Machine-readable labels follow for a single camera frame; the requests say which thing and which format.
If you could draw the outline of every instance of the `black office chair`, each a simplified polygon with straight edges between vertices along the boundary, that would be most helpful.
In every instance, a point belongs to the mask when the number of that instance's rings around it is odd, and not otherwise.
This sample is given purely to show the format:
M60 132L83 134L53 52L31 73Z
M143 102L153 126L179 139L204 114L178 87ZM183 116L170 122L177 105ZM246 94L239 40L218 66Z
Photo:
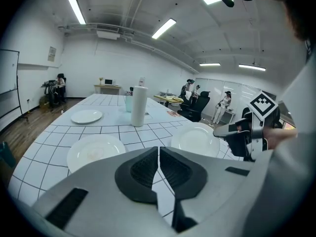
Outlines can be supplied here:
M185 95L181 97L183 99L183 103L180 105L180 108L182 111L186 111L187 108L189 108L191 106L192 96L193 96L193 94L191 95L191 97L189 99L187 99L185 97Z
M201 120L201 113L210 100L208 94L209 91L202 91L193 108L186 108L185 111L179 110L177 113L192 122L199 122Z

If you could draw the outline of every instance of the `computer monitor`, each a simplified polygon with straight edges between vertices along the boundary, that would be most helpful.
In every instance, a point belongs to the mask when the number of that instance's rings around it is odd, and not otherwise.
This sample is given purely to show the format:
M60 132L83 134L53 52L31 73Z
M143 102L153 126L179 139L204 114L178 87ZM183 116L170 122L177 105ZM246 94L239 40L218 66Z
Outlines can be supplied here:
M113 80L105 79L104 84L113 84Z

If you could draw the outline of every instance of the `wooden floor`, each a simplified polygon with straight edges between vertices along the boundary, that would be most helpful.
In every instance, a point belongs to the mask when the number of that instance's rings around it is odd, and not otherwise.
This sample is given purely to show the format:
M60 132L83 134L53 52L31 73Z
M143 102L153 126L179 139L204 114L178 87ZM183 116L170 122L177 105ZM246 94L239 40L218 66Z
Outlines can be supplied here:
M67 111L67 109L81 100L68 99L67 103L64 104L64 110ZM26 115L28 121L19 119L0 135L0 142L6 141L8 143L16 159L16 164L39 134L61 115L61 110L61 106L54 108L52 111L35 109ZM3 160L0 161L0 175L6 187L9 184L14 168L10 168Z

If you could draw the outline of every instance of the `paper towel roll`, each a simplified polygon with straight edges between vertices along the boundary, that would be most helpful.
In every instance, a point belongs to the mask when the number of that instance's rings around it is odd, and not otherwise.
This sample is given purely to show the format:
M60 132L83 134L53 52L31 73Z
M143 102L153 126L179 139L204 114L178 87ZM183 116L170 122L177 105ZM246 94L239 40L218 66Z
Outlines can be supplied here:
M142 126L144 124L148 88L134 86L131 124Z

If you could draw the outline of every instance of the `grid pattern tablecloth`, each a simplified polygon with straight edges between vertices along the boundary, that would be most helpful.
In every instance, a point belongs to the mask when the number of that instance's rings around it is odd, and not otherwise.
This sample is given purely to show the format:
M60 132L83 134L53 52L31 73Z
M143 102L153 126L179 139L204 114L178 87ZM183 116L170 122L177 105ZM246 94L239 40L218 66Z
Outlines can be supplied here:
M91 108L107 115L87 126L71 122L73 113ZM130 113L125 111L124 96L93 94L82 100L49 125L27 149L11 177L10 194L32 206L46 190L71 174L67 167L67 153L85 136L113 135L123 142L126 152L153 146L169 147L178 128L191 122L184 117L170 116L166 112L170 109L150 98L146 111L149 113L146 124L134 127L129 125ZM225 141L220 142L218 158L242 160L231 153ZM153 191L158 194L159 213L171 224L174 194L160 168L154 177Z

